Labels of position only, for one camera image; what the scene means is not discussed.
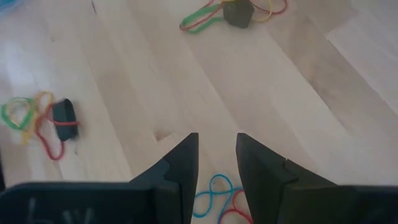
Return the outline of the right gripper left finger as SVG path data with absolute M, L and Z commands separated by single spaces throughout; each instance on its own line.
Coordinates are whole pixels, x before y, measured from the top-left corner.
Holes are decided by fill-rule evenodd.
M 190 224 L 198 180 L 198 134 L 190 133 L 129 183 L 148 190 L 130 224 Z

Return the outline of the yellow rubber band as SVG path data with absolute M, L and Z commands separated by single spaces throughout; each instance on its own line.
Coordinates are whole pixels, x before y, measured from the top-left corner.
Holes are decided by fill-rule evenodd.
M 48 107 L 49 105 L 51 105 L 54 102 L 54 95 L 52 92 L 50 92 L 50 91 L 38 92 L 38 94 L 36 94 L 35 97 L 33 98 L 33 100 L 34 100 L 33 118 L 35 118 L 35 120 L 38 118 L 38 116 L 40 114 L 41 98 L 45 95 L 47 95 L 49 97 L 48 104 L 46 107 Z M 16 104 L 22 104 L 27 109 L 28 109 L 28 107 L 27 107 L 27 105 L 25 105 L 23 103 L 12 103 L 11 104 L 11 107 L 9 108 L 9 112 L 11 113 L 11 119 L 16 123 L 20 123 L 20 122 L 17 122 L 16 119 L 14 118 L 14 116 L 12 115 L 12 105 L 16 105 Z
M 21 144 L 23 146 L 27 145 L 32 139 L 34 134 L 35 118 L 32 118 L 28 125 L 23 129 L 21 134 Z
M 251 20 L 253 22 L 267 22 L 268 20 L 271 19 L 272 17 L 272 1 L 271 0 L 265 0 L 265 2 L 267 3 L 267 7 L 268 9 L 263 9 L 260 6 L 257 6 L 252 0 L 249 0 L 250 3 L 254 6 L 255 9 L 257 9 L 260 13 L 265 14 L 265 17 L 255 17 L 252 16 Z

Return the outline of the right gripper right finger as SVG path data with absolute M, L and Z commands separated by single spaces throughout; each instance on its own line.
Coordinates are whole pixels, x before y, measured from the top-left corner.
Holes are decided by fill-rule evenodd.
M 277 224 L 284 190 L 335 183 L 281 156 L 245 133 L 236 138 L 239 176 L 255 224 Z

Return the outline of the black block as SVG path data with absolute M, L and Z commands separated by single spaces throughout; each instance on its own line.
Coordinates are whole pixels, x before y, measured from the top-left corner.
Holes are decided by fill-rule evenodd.
M 248 28 L 254 13 L 254 6 L 249 0 L 224 1 L 223 4 L 223 17 L 229 25 Z

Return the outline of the wide black rubber band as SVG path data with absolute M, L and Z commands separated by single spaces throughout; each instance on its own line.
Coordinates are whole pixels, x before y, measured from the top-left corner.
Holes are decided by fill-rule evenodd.
M 52 105 L 52 120 L 57 136 L 61 141 L 67 141 L 78 136 L 78 122 L 73 103 L 64 98 Z

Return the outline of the far right rubber bands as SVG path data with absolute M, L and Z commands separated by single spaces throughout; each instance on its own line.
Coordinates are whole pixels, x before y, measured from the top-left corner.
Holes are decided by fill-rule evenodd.
M 227 190 L 222 190 L 222 191 L 215 191 L 215 190 L 213 190 L 212 184 L 213 184 L 213 182 L 214 182 L 216 179 L 223 179 L 223 180 L 225 180 L 226 183 L 228 184 L 229 188 L 228 188 Z M 221 195 L 227 195 L 228 197 L 227 197 L 227 199 L 225 200 L 225 203 L 224 203 L 224 205 L 223 205 L 221 211 L 220 211 L 219 214 L 218 214 L 217 220 L 220 221 L 220 220 L 221 220 L 221 215 L 222 215 L 222 213 L 223 213 L 224 211 L 226 211 L 226 209 L 227 209 L 229 203 L 232 201 L 233 194 L 236 193 L 236 192 L 239 191 L 239 190 L 242 190 L 242 189 L 243 189 L 242 186 L 234 187 L 232 181 L 230 181 L 230 179 L 229 179 L 226 175 L 221 174 L 221 173 L 215 174 L 215 175 L 210 179 L 210 181 L 209 181 L 209 183 L 208 183 L 208 190 L 203 190 L 203 191 L 201 191 L 201 192 L 199 192 L 199 193 L 196 193 L 196 195 L 195 195 L 195 199 L 197 199 L 198 197 L 201 197 L 201 196 L 205 196 L 205 195 L 209 196 L 209 202 L 208 202 L 208 207 L 207 207 L 206 211 L 205 211 L 205 212 L 201 212 L 201 213 L 193 212 L 193 216 L 194 216 L 195 218 L 204 218 L 204 217 L 206 217 L 206 216 L 211 212 L 211 210 L 212 210 L 212 208 L 213 208 L 213 199 L 214 199 L 214 197 L 215 197 L 215 196 L 221 196 Z

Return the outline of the green rubber band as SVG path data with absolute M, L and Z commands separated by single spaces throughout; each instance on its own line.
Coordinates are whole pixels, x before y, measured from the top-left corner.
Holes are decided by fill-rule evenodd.
M 12 103 L 23 103 L 27 105 L 27 113 L 20 123 L 16 123 L 11 119 L 11 113 L 9 112 L 9 108 Z M 28 127 L 29 123 L 32 121 L 34 115 L 34 100 L 32 98 L 25 97 L 13 97 L 8 100 L 5 104 L 0 106 L 0 116 L 1 119 L 14 130 L 23 130 Z
M 224 7 L 225 3 L 207 4 L 193 14 L 184 18 L 179 29 L 189 34 L 198 34 L 216 22 L 223 21 L 223 17 L 216 14 Z

